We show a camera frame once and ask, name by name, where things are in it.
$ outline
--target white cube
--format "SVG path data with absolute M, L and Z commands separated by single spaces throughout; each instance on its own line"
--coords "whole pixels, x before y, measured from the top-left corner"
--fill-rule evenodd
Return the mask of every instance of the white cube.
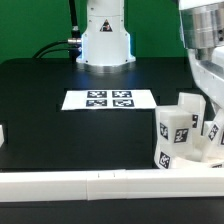
M 156 123 L 161 150 L 183 157 L 193 152 L 191 113 L 178 106 L 158 106 Z
M 169 152 L 165 152 L 157 143 L 156 153 L 154 157 L 155 163 L 160 169 L 191 169 L 191 168 L 206 168 L 210 164 L 201 163 L 199 161 L 191 161 L 178 156 L 172 156 Z
M 202 161 L 224 159 L 224 110 L 219 110 L 208 129 L 202 146 Z
M 195 147 L 198 147 L 202 132 L 206 101 L 199 94 L 180 93 L 178 106 L 192 114 L 192 138 Z

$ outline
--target cable connector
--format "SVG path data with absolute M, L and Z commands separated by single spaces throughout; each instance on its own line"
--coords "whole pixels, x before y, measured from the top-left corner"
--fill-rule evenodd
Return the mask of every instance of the cable connector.
M 81 40 L 81 38 L 69 38 L 68 39 L 68 44 L 69 45 L 81 45 L 82 40 Z

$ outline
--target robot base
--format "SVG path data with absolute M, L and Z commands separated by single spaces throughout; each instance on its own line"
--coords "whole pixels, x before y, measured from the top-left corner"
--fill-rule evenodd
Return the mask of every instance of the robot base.
M 135 61 L 128 62 L 123 65 L 119 66 L 94 66 L 94 65 L 88 65 L 85 63 L 79 63 L 77 62 L 78 69 L 82 69 L 88 72 L 94 72 L 94 73 L 117 73 L 129 69 L 135 68 Z

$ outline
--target white block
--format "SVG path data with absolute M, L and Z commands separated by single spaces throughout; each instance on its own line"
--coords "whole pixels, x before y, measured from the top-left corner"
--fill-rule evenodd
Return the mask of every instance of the white block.
M 208 129 L 203 143 L 202 161 L 208 158 L 224 159 L 224 110 L 219 110 Z
M 2 125 L 0 125 L 0 147 L 4 143 L 4 134 L 3 134 L 3 128 Z
M 204 128 L 203 128 L 203 136 L 206 135 L 206 133 L 208 132 L 209 128 L 212 125 L 212 121 L 205 121 L 204 122 Z
M 93 171 L 88 172 L 88 200 L 126 198 L 126 171 Z
M 127 171 L 128 198 L 224 196 L 223 169 Z
M 86 199 L 86 172 L 0 174 L 0 202 Z
M 193 126 L 201 130 L 206 106 L 204 97 L 199 94 L 180 93 L 178 106 L 192 115 L 197 115 L 197 119 L 192 121 Z
M 192 114 L 192 138 L 197 147 L 202 132 L 206 101 L 199 94 L 180 93 L 178 106 Z
M 157 137 L 160 147 L 170 156 L 193 152 L 192 115 L 178 106 L 156 108 Z
M 207 162 L 201 162 L 202 152 L 195 150 L 189 157 L 181 158 L 170 156 L 161 150 L 157 144 L 155 153 L 155 163 L 160 169 L 205 169 L 205 168 L 224 168 L 224 160 L 209 158 Z

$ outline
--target black sticker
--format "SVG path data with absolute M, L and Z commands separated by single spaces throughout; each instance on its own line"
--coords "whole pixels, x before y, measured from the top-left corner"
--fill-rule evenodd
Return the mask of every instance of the black sticker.
M 187 137 L 188 137 L 189 129 L 177 129 L 176 130 L 176 135 L 174 139 L 174 143 L 183 143 L 187 142 Z
M 113 100 L 114 107 L 134 107 L 133 100 Z
M 103 26 L 100 29 L 100 32 L 113 32 L 113 30 L 111 29 L 110 23 L 108 22 L 108 20 L 106 20 L 103 24 Z
M 214 165 L 212 168 L 222 168 L 222 164 Z
M 216 136 L 216 134 L 217 134 L 218 131 L 219 131 L 219 128 L 217 127 L 216 124 L 214 124 L 214 126 L 213 126 L 211 132 L 210 132 L 209 135 L 208 135 L 208 137 L 209 137 L 209 139 L 210 139 L 211 141 L 214 140 L 214 138 L 215 138 L 215 136 Z
M 222 133 L 221 145 L 224 145 L 224 132 Z
M 107 107 L 107 100 L 87 100 L 86 107 Z
M 160 134 L 165 138 L 165 139 L 167 139 L 168 140 L 168 136 L 169 136 L 169 133 L 168 133 L 168 128 L 164 125 L 164 124 L 162 124 L 162 123 L 160 123 Z
M 113 98 L 131 98 L 131 91 L 112 91 Z
M 199 119 L 199 116 L 198 115 L 196 115 L 196 114 L 193 114 L 192 115 L 192 120 L 193 120 L 192 127 L 193 128 L 197 128 L 198 127 L 198 119 Z
M 88 98 L 107 98 L 107 91 L 88 91 Z
M 168 169 L 170 166 L 170 157 L 165 153 L 160 153 L 159 164 L 163 166 L 165 169 Z

